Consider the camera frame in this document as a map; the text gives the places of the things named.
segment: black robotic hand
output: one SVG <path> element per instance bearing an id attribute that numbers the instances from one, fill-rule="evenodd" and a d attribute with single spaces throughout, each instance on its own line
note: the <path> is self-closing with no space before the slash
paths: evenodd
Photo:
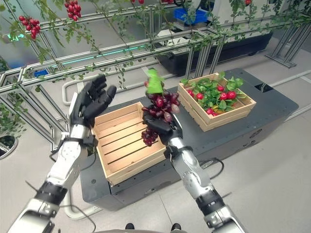
<path id="1" fill-rule="evenodd" d="M 70 114 L 71 125 L 94 126 L 95 117 L 108 107 L 117 91 L 115 86 L 110 86 L 106 92 L 105 87 L 106 77 L 103 74 L 85 85 Z"/>
<path id="2" fill-rule="evenodd" d="M 159 134 L 161 142 L 165 146 L 172 138 L 182 138 L 182 128 L 174 115 L 171 122 L 165 122 L 162 119 L 153 117 L 148 111 L 144 111 L 143 123 Z"/>

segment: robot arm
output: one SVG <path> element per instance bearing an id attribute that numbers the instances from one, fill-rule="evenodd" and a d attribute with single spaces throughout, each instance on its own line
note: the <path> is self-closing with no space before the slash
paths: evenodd
<path id="1" fill-rule="evenodd" d="M 100 75 L 75 96 L 74 105 L 70 107 L 70 135 L 63 138 L 57 161 L 35 197 L 30 199 L 15 220 L 9 233 L 52 232 L 54 224 L 50 219 L 56 216 L 67 190 L 80 173 L 80 165 L 87 157 L 86 146 L 97 143 L 94 136 L 90 135 L 90 126 L 94 126 L 94 118 L 107 108 L 116 93 L 115 86 L 109 87 L 107 92 L 103 90 L 105 82 L 105 76 Z"/>
<path id="2" fill-rule="evenodd" d="M 160 139 L 167 150 L 164 153 L 170 159 L 172 166 L 180 175 L 184 187 L 195 199 L 213 233 L 246 233 L 246 230 L 234 215 L 229 206 L 225 205 L 194 154 L 192 148 L 184 145 L 182 128 L 175 116 L 171 124 L 154 119 L 144 112 L 144 123 L 159 132 Z"/>

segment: wooden slat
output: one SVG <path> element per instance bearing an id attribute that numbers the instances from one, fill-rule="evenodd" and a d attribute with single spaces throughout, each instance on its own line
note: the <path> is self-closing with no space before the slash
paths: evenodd
<path id="1" fill-rule="evenodd" d="M 137 117 L 140 117 L 139 116 L 139 112 L 135 111 L 135 112 L 123 115 L 121 117 L 115 118 L 113 120 L 110 120 L 110 121 L 98 124 L 98 125 L 96 125 L 96 130 L 97 131 L 103 131 L 105 129 L 108 129 L 108 128 L 116 126 L 116 125 L 119 125 L 121 123 L 124 123 L 126 121 L 129 121 L 129 120 L 137 118 Z"/>
<path id="2" fill-rule="evenodd" d="M 160 163 L 161 161 L 163 161 L 165 159 L 164 156 L 159 156 L 149 162 L 145 162 L 142 166 L 133 168 L 132 170 L 127 171 L 126 168 L 124 168 L 124 170 L 122 171 L 124 174 L 123 175 L 115 175 L 115 176 L 110 176 L 109 177 L 109 182 L 112 185 L 116 185 L 121 183 L 122 181 L 127 180 L 128 178 L 131 178 L 133 175 L 138 174 L 148 168 L 150 168 L 151 166 Z"/>
<path id="3" fill-rule="evenodd" d="M 109 154 L 110 152 L 120 149 L 126 145 L 129 145 L 137 140 L 141 139 L 141 132 L 145 131 L 145 129 L 138 131 L 136 133 L 133 133 L 131 135 L 128 135 L 124 138 L 118 139 L 117 141 L 114 141 L 108 145 L 103 146 L 104 149 L 103 151 L 105 152 L 105 154 Z"/>
<path id="4" fill-rule="evenodd" d="M 114 127 L 111 127 L 111 128 L 108 128 L 108 129 L 105 129 L 105 130 L 102 130 L 100 131 L 100 133 L 98 134 L 98 138 L 102 138 L 102 137 L 105 137 L 107 135 L 110 135 L 112 133 L 115 133 L 117 131 L 120 131 L 122 129 L 125 129 L 127 127 L 130 127 L 130 126 L 133 126 L 133 125 L 136 125 L 136 124 L 139 124 L 142 122 L 142 119 L 140 117 L 137 117 L 137 118 L 134 118 L 134 119 L 131 119 L 129 121 L 126 121 L 124 123 L 121 123 L 119 125 L 116 125 Z"/>
<path id="5" fill-rule="evenodd" d="M 131 112 L 135 112 L 135 111 L 137 111 L 137 104 L 138 103 L 134 103 L 132 105 L 126 106 L 124 108 L 120 108 L 120 109 L 113 111 L 111 113 L 107 113 L 107 114 L 98 116 L 95 118 L 95 125 L 113 120 L 117 117 L 126 115 L 126 114 L 131 113 Z"/>
<path id="6" fill-rule="evenodd" d="M 149 159 L 154 159 L 157 156 L 159 156 L 156 152 L 164 149 L 164 145 L 161 142 L 156 142 L 154 143 L 151 147 L 145 147 L 137 152 L 134 152 L 122 159 L 119 159 L 111 164 L 109 164 L 109 170 L 111 172 L 116 172 L 124 167 L 129 166 L 128 169 L 133 167 L 137 167 L 140 166 L 142 164 L 144 164 L 145 162 L 147 162 L 147 158 Z M 138 162 L 139 160 L 142 160 L 142 163 L 140 165 L 135 164 L 136 162 Z"/>
<path id="7" fill-rule="evenodd" d="M 106 148 L 103 147 L 103 152 L 105 153 L 105 160 L 108 164 L 112 163 L 113 161 L 116 161 L 128 154 L 131 154 L 140 148 L 146 147 L 146 144 L 142 141 L 142 138 L 138 138 L 139 141 L 133 142 L 127 146 L 119 147 L 118 150 L 115 150 L 111 153 L 106 152 Z"/>
<path id="8" fill-rule="evenodd" d="M 137 131 L 141 131 L 143 129 L 145 129 L 147 126 L 144 125 L 142 122 L 139 123 L 139 124 L 136 124 L 136 125 L 133 125 L 131 127 L 128 127 L 124 130 L 121 130 L 121 131 L 118 131 L 116 133 L 113 133 L 111 135 L 108 135 L 106 137 L 103 137 L 101 139 L 99 139 L 99 143 L 102 145 L 102 146 L 105 146 L 113 141 L 116 141 L 117 139 L 119 138 L 122 138 L 122 137 L 125 137 L 125 136 L 128 136 L 132 133 L 135 133 Z"/>

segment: crate with red berries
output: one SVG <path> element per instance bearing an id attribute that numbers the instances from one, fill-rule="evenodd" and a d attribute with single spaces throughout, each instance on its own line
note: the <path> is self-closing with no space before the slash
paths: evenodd
<path id="1" fill-rule="evenodd" d="M 179 101 L 206 132 L 246 117 L 256 102 L 242 92 L 240 78 L 225 79 L 225 73 L 181 80 Z"/>
<path id="2" fill-rule="evenodd" d="M 165 146 L 156 136 L 146 145 L 142 133 L 143 105 L 138 102 L 95 118 L 92 129 L 106 179 L 116 185 L 165 159 Z"/>

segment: teal light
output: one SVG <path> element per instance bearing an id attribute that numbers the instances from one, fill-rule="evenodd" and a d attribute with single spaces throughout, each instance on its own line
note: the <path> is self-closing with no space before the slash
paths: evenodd
<path id="1" fill-rule="evenodd" d="M 114 54 L 114 53 L 119 53 L 119 52 L 123 52 L 123 51 L 129 51 L 129 50 L 136 50 L 138 48 L 143 48 L 144 45 L 140 46 L 140 47 L 133 47 L 133 48 L 130 48 L 130 49 L 125 49 L 125 50 L 119 50 L 119 51 L 114 51 L 114 52 L 109 52 L 109 53 L 105 53 L 103 55 L 98 55 L 96 57 L 101 57 L 101 56 L 107 56 L 107 55 L 111 55 L 111 54 Z M 66 65 L 66 64 L 70 64 L 70 63 L 74 63 L 74 62 L 80 62 L 80 61 L 85 61 L 85 60 L 88 60 L 88 59 L 92 59 L 93 57 L 87 57 L 87 58 L 82 58 L 82 59 L 78 59 L 78 60 L 74 60 L 74 61 L 71 61 L 71 62 L 64 62 L 63 65 Z"/>

